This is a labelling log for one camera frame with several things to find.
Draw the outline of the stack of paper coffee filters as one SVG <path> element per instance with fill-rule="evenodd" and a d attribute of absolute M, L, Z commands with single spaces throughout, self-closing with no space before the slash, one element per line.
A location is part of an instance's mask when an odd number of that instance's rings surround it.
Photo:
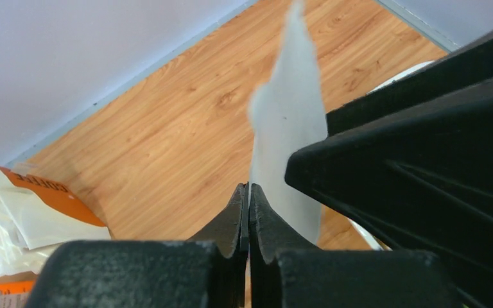
<path fill-rule="evenodd" d="M 0 166 L 0 277 L 40 272 L 62 244 L 109 240 L 107 225 L 65 184 L 33 166 Z"/>

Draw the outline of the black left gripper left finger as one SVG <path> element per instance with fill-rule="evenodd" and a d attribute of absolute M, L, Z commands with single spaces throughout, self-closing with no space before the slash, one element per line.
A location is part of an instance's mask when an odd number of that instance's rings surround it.
<path fill-rule="evenodd" d="M 51 254 L 26 307 L 242 307 L 248 185 L 185 241 L 71 241 Z"/>

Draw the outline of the white paper coffee filter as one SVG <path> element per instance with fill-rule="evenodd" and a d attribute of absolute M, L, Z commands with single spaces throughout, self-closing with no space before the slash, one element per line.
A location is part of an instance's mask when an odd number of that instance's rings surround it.
<path fill-rule="evenodd" d="M 315 244 L 322 206 L 285 182 L 288 159 L 328 136 L 316 47 L 304 20 L 304 2 L 287 12 L 282 47 L 270 79 L 250 100 L 254 145 L 249 181 L 261 186 L 272 209 Z"/>

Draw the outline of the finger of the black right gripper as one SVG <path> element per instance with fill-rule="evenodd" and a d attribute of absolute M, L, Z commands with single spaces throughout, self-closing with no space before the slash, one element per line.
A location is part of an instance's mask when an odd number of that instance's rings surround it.
<path fill-rule="evenodd" d="M 493 31 L 326 115 L 329 135 L 493 78 Z"/>
<path fill-rule="evenodd" d="M 285 179 L 392 250 L 435 253 L 465 305 L 493 307 L 493 78 L 307 146 Z"/>

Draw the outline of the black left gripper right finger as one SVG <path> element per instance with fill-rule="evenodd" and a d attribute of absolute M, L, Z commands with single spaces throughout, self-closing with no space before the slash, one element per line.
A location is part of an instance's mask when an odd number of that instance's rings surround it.
<path fill-rule="evenodd" d="M 415 250 L 323 250 L 250 187 L 253 307 L 461 307 L 439 258 Z"/>

